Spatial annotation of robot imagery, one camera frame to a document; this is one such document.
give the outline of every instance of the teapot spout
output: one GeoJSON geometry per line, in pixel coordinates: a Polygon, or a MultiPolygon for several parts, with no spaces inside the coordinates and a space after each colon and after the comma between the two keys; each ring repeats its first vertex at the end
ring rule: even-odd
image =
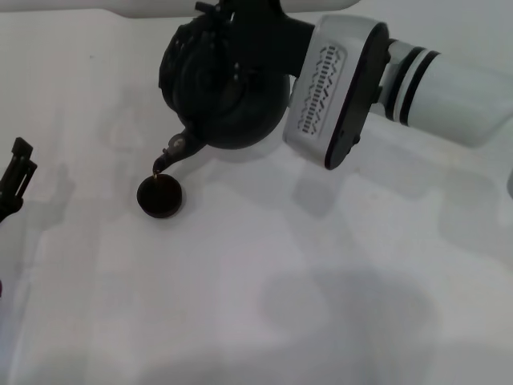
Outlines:
{"type": "Polygon", "coordinates": [[[157,158],[153,164],[153,175],[158,175],[174,163],[180,162],[197,154],[205,143],[198,140],[189,130],[175,135],[169,140],[168,148],[157,158]]]}

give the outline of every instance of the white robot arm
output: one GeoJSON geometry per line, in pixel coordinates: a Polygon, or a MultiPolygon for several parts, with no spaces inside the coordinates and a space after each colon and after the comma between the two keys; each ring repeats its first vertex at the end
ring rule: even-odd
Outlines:
{"type": "Polygon", "coordinates": [[[385,37],[386,26],[368,18],[329,15],[317,24],[293,93],[288,145],[333,169],[359,141],[369,111],[470,146],[511,117],[512,77],[385,37]]]}

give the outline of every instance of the white table surface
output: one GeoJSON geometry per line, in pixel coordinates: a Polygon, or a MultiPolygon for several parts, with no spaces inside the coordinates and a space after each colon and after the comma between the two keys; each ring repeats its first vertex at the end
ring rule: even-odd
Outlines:
{"type": "MultiPolygon", "coordinates": [[[[350,12],[513,74],[513,2],[350,12]]],[[[0,164],[16,136],[39,164],[0,228],[0,383],[510,384],[513,124],[469,149],[371,116],[335,172],[281,126],[174,167],[155,221],[135,191],[181,131],[157,75],[186,21],[0,14],[0,164]]]]}

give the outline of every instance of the white cylinder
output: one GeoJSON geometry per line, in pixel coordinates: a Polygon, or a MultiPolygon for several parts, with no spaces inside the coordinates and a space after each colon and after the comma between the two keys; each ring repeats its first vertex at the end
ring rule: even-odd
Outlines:
{"type": "Polygon", "coordinates": [[[513,115],[513,76],[437,56],[410,106],[408,125],[460,144],[485,142],[513,115]]]}

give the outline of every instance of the black stripe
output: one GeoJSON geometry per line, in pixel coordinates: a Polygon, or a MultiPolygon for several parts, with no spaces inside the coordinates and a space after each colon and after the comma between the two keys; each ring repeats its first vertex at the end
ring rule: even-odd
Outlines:
{"type": "Polygon", "coordinates": [[[404,124],[405,126],[408,125],[408,115],[410,114],[411,104],[414,102],[415,92],[418,90],[422,77],[425,75],[434,58],[438,55],[440,55],[438,52],[431,51],[418,66],[415,75],[411,80],[410,86],[408,87],[408,91],[406,91],[404,102],[402,103],[401,116],[399,120],[401,124],[404,124]]]}
{"type": "Polygon", "coordinates": [[[399,90],[401,89],[402,81],[404,80],[406,73],[410,69],[411,65],[414,63],[414,60],[417,58],[417,56],[420,55],[422,51],[424,51],[424,48],[415,47],[401,62],[401,66],[398,69],[398,74],[395,77],[394,84],[392,85],[388,100],[386,101],[385,116],[388,120],[394,121],[394,107],[399,95],[399,90]]]}

